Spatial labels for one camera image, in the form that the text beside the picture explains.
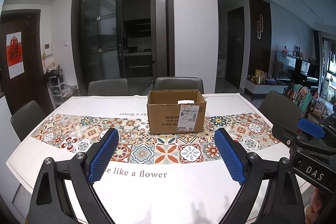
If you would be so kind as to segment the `right human hand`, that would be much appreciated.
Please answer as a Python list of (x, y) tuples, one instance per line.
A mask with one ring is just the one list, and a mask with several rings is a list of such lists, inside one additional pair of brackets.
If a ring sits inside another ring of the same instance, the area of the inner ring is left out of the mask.
[(305, 223), (335, 223), (335, 193), (327, 198), (318, 188), (314, 188), (305, 210)]

